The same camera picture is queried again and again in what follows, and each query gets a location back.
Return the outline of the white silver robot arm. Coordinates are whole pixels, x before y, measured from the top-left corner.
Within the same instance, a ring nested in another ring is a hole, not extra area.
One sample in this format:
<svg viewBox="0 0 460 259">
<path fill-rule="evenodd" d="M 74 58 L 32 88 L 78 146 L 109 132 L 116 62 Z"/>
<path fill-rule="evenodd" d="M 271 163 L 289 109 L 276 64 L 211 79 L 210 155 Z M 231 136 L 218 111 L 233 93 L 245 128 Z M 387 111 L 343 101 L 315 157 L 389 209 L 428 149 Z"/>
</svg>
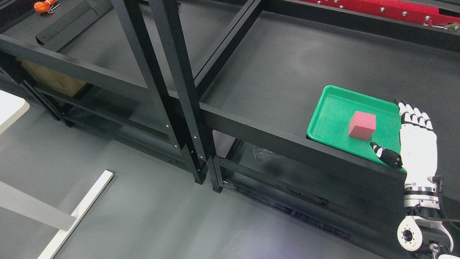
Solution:
<svg viewBox="0 0 460 259">
<path fill-rule="evenodd" d="M 455 242 L 445 224 L 458 223 L 445 217 L 442 203 L 443 182 L 435 178 L 435 187 L 407 187 L 404 191 L 406 216 L 396 237 L 409 259 L 458 259 Z"/>
</svg>

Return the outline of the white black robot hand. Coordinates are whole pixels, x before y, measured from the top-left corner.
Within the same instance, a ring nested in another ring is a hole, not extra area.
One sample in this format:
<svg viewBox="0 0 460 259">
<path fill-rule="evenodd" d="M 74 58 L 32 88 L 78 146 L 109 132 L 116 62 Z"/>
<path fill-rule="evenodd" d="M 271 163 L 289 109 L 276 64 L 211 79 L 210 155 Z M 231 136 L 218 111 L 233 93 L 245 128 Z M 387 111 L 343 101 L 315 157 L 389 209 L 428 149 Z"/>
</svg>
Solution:
<svg viewBox="0 0 460 259">
<path fill-rule="evenodd" d="M 400 152 L 386 149 L 376 142 L 370 143 L 371 149 L 387 166 L 406 171 L 405 188 L 435 190 L 437 187 L 432 178 L 437 172 L 438 149 L 432 120 L 425 111 L 408 102 L 396 99 L 395 104 L 401 116 Z"/>
</svg>

